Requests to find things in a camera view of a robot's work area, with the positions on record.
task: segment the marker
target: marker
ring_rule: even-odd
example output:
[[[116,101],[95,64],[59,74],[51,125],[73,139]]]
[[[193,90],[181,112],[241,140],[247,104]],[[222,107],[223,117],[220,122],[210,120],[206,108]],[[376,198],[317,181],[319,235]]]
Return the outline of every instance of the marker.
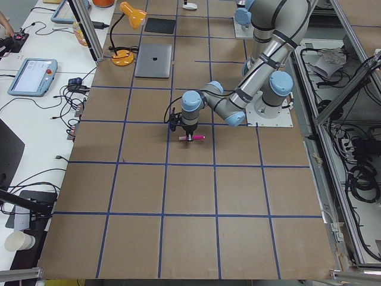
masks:
[[[192,137],[193,140],[204,140],[205,139],[205,136],[204,135],[194,135]],[[187,136],[180,136],[179,137],[179,140],[180,141],[187,141],[188,140],[188,137]]]

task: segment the black monitor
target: black monitor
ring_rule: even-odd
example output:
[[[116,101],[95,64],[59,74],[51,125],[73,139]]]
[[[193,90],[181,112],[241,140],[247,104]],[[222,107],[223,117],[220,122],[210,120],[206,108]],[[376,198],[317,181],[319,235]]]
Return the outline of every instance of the black monitor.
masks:
[[[0,119],[0,188],[7,190],[24,153],[24,142]]]

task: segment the orange desk lamp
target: orange desk lamp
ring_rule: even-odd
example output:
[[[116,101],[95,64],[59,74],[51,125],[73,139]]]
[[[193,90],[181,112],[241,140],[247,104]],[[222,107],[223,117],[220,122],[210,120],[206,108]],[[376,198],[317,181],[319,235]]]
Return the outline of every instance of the orange desk lamp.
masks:
[[[110,42],[111,42],[111,45],[113,46],[113,51],[115,53],[115,55],[113,55],[111,61],[114,64],[116,64],[117,66],[127,66],[127,65],[129,65],[130,63],[133,62],[134,55],[133,55],[133,53],[131,51],[129,51],[127,49],[116,49],[115,48],[115,45],[114,45],[114,42],[113,42],[113,39],[112,39],[113,30],[114,30],[115,26],[119,23],[119,21],[124,16],[127,16],[129,18],[130,25],[134,29],[138,28],[139,26],[144,24],[147,12],[142,11],[142,10],[138,10],[138,9],[134,9],[127,2],[122,2],[120,4],[119,8],[120,8],[120,11],[122,11],[122,15],[115,22],[115,24],[113,24],[113,26],[112,26],[112,28],[110,30]]]

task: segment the paper cup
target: paper cup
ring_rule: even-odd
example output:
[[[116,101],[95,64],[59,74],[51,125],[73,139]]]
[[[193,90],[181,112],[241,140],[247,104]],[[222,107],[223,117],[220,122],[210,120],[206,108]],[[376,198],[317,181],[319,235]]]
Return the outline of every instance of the paper cup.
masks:
[[[32,248],[35,243],[36,239],[33,236],[22,231],[15,231],[9,234],[4,242],[4,247],[7,251],[26,250]]]

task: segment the laptop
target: laptop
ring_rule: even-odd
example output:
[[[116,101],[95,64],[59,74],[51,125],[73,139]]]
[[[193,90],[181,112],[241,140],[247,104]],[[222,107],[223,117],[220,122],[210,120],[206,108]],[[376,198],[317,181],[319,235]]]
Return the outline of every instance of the laptop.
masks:
[[[135,77],[168,79],[172,62],[172,45],[142,43],[136,61]]]

